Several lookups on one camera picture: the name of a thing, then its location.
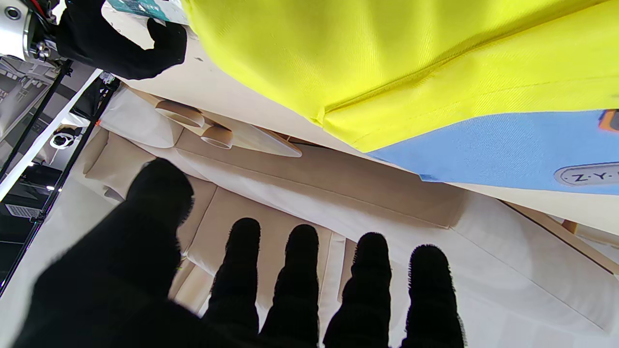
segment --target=yellow and blue cloth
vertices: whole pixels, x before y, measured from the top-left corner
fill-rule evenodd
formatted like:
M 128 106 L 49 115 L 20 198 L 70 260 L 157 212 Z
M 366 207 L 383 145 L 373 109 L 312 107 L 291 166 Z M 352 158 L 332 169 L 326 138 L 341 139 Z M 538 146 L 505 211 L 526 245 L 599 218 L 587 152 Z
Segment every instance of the yellow and blue cloth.
M 619 162 L 619 133 L 598 127 L 619 108 L 619 0 L 183 7 L 226 73 L 426 180 L 619 194 L 555 178 Z

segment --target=blue fabric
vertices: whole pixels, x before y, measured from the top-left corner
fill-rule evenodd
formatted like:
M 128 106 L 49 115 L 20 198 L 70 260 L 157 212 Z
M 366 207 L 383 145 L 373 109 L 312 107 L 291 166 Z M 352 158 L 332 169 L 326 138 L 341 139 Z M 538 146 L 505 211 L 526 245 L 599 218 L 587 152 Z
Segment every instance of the blue fabric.
M 598 127 L 602 110 L 473 118 L 369 153 L 424 181 L 619 194 L 619 185 L 566 186 L 563 167 L 619 162 L 619 133 Z

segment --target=finger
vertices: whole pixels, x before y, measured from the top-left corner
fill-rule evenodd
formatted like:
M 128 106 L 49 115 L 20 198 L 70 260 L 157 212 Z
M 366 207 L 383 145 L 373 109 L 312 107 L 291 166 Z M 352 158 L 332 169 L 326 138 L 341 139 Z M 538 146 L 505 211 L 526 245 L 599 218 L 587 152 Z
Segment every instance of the finger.
M 260 224 L 250 218 L 235 222 L 226 244 L 226 255 L 211 289 L 209 307 L 202 317 L 210 324 L 258 333 L 256 293 Z
M 273 307 L 261 335 L 318 344 L 318 234 L 299 225 L 286 244 L 284 268 L 277 277 Z
M 464 347 L 449 263 L 436 246 L 419 246 L 410 257 L 409 295 L 407 337 L 402 347 Z
M 391 316 L 391 266 L 387 241 L 367 233 L 357 244 L 352 278 L 342 294 L 342 306 L 324 337 L 327 348 L 387 347 Z

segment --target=sofa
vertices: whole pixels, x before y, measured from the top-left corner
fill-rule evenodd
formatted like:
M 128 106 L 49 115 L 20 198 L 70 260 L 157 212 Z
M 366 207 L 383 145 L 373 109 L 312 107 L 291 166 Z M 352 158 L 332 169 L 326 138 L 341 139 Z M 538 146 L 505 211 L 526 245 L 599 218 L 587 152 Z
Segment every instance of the sofa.
M 516 333 L 515 318 L 530 318 L 536 329 L 560 330 L 570 339 L 619 329 L 614 275 L 496 199 L 424 183 L 412 173 L 323 147 L 298 145 L 300 158 L 218 149 L 140 98 L 113 102 L 72 175 L 110 202 L 122 200 L 143 164 L 156 157 L 188 175 L 195 203 L 178 230 L 184 260 L 170 297 L 198 315 L 207 309 L 230 227 L 253 217 L 262 225 L 256 303 L 261 322 L 284 265 L 288 234 L 298 224 L 311 224 L 320 241 L 322 334 L 339 308 L 355 242 L 370 231 L 383 233 L 389 243 L 394 346 L 404 335 L 410 303 L 410 253 L 424 243 L 438 245 L 450 260 L 471 346 L 498 346 L 486 333 Z M 131 115 L 122 110 L 127 105 Z M 588 284 L 596 284 L 595 291 Z

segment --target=beige cushion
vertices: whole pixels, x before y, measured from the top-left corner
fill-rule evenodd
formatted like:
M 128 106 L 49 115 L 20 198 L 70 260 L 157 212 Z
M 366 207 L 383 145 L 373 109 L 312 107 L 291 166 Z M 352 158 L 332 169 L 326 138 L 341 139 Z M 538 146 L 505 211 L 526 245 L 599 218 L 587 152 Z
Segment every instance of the beige cushion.
M 619 332 L 619 282 L 616 275 L 526 216 L 496 199 L 470 193 L 467 208 L 453 229 L 535 284 L 535 287 L 515 290 L 510 288 L 514 283 L 508 285 L 505 282 L 502 290 L 509 289 L 512 294 L 517 294 L 500 298 L 506 308 L 549 325 L 563 326 L 567 331 L 582 330 L 584 326 L 575 325 L 579 317 L 577 320 L 586 318 L 587 325 L 595 323 L 607 333 Z M 464 265 L 455 256 L 449 262 L 452 270 Z M 470 269 L 469 279 L 477 282 L 478 294 L 487 294 L 490 291 L 480 284 L 487 286 L 486 279 L 491 277 L 490 265 L 479 263 L 476 266 Z M 545 298 L 533 294 L 539 290 L 547 292 Z M 563 306 L 569 310 L 557 308 Z
M 88 138 L 86 146 L 71 169 L 71 173 L 77 171 L 79 171 L 82 175 L 88 173 L 92 166 L 95 165 L 95 162 L 99 159 L 99 156 L 101 156 L 103 149 L 108 143 L 109 135 L 110 132 L 107 129 L 95 127 L 92 134 Z
M 329 196 L 327 199 L 344 196 L 441 227 L 451 226 L 457 220 L 464 197 L 462 189 L 424 183 L 409 172 L 320 147 L 299 145 L 303 156 L 297 159 L 239 147 L 222 150 L 205 144 L 188 130 L 183 131 L 175 147 L 246 171 L 298 183 L 306 186 L 307 191 L 323 191 Z M 209 172 L 201 174 L 220 184 Z
M 451 233 L 415 217 L 342 194 L 254 172 L 190 152 L 179 152 L 200 172 L 208 173 L 209 179 L 217 186 L 324 226 L 352 240 L 358 240 L 366 232 L 383 232 L 408 238 L 413 230 L 424 231 L 426 235 L 436 231 Z
M 195 267 L 195 264 L 191 262 L 188 258 L 184 258 L 181 261 L 181 265 L 178 267 L 176 275 L 174 276 L 174 280 L 172 280 L 172 286 L 170 287 L 170 291 L 168 292 L 168 296 L 170 298 L 174 298 L 181 286 L 185 282 L 185 279 L 191 273 L 191 270 Z
M 174 296 L 174 300 L 198 314 L 209 298 L 213 276 L 200 267 L 193 267 Z
M 279 271 L 284 266 L 284 251 L 288 235 L 297 225 L 306 224 L 299 218 L 256 203 L 222 188 L 206 211 L 198 233 L 189 247 L 188 258 L 211 275 L 215 275 L 225 255 L 225 245 L 232 225 L 241 218 L 252 217 L 262 227 L 258 257 L 257 308 L 262 320 L 272 305 L 273 289 Z M 320 226 L 318 232 L 318 277 L 322 284 L 327 269 L 327 256 L 333 233 Z
M 125 198 L 142 166 L 153 159 L 152 154 L 110 132 L 107 145 L 86 178 L 100 181 Z
M 209 183 L 208 181 L 196 179 L 191 176 L 188 176 L 188 179 L 194 190 L 194 205 L 191 209 L 189 217 L 185 220 L 181 227 L 178 228 L 178 232 L 176 233 L 178 241 L 181 245 L 182 253 L 185 253 L 193 242 L 198 226 L 200 226 L 200 223 L 204 218 L 204 213 L 206 212 L 206 209 L 213 199 L 215 190 L 217 189 L 217 185 Z
M 161 115 L 144 99 L 122 87 L 101 115 L 101 127 L 143 144 L 167 149 L 176 144 L 183 127 Z
M 177 168 L 182 170 L 185 174 L 191 175 L 198 179 L 209 181 L 204 175 L 200 174 L 199 171 L 195 170 L 189 163 L 187 163 L 187 160 L 180 156 L 178 150 L 175 147 L 171 147 L 169 149 L 161 149 L 159 147 L 148 146 L 140 142 L 132 141 L 132 143 L 142 148 L 143 150 L 146 150 L 147 152 L 153 154 L 154 156 L 167 159 Z
M 355 251 L 357 250 L 357 243 L 346 238 L 346 247 L 344 251 L 344 264 L 342 265 L 342 277 L 340 278 L 340 289 L 337 294 L 337 299 L 342 301 L 342 293 L 344 292 L 344 286 L 346 282 L 352 277 L 350 268 L 355 259 Z
M 320 283 L 320 299 L 318 300 L 318 319 L 320 321 L 320 342 L 324 338 L 324 333 L 331 318 L 340 309 L 338 299 L 341 274 L 344 265 L 344 251 L 346 238 L 335 232 L 329 241 L 329 254 L 325 265 L 324 277 Z

